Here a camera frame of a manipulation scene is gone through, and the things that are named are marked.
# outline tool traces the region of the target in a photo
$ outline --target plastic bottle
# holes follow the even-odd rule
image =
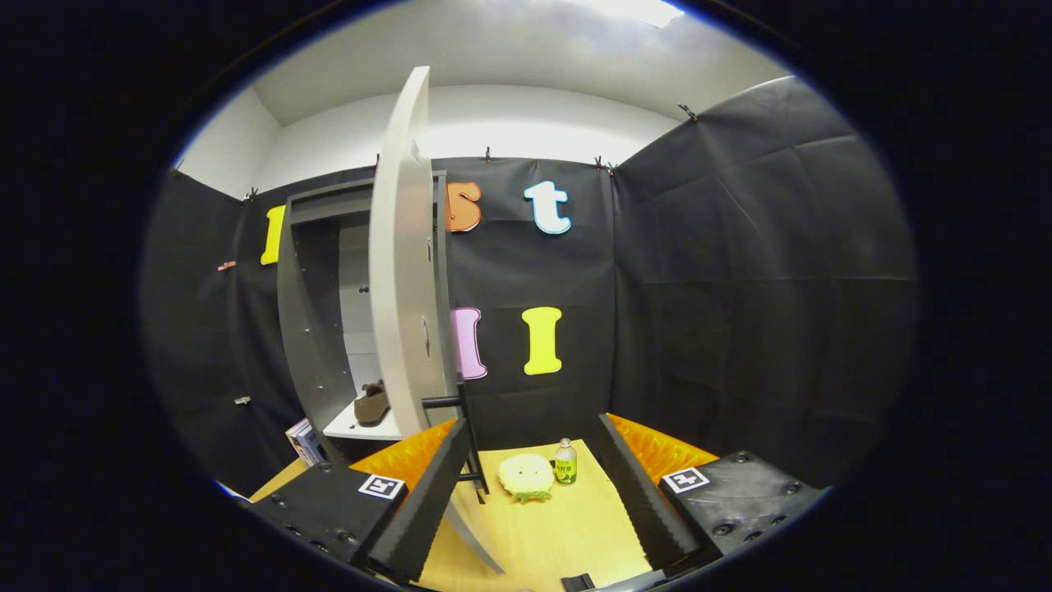
[[[578,451],[570,447],[570,438],[559,442],[555,451],[555,481],[570,485],[578,481]]]

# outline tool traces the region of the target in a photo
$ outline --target ceiling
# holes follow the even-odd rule
[[[256,80],[282,125],[397,93],[431,66],[431,86],[519,84],[586,93],[675,119],[788,74],[689,14],[656,28],[574,0],[410,0],[335,29]]]

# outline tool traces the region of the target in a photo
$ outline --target light fixture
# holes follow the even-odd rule
[[[661,28],[675,17],[682,17],[683,11],[662,0],[575,0],[588,4],[598,11],[643,21]]]

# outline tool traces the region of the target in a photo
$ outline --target wooden table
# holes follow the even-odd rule
[[[583,441],[573,441],[575,484],[557,482],[544,503],[511,502],[497,478],[501,462],[528,452],[552,458],[558,448],[552,443],[480,452],[490,493],[472,514],[489,534],[505,573],[487,567],[443,518],[420,586],[448,592],[562,592],[563,577],[587,573],[602,587],[650,571],[621,497]]]

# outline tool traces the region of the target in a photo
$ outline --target green label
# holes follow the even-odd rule
[[[578,481],[578,460],[555,460],[555,481],[561,484],[572,484]]]

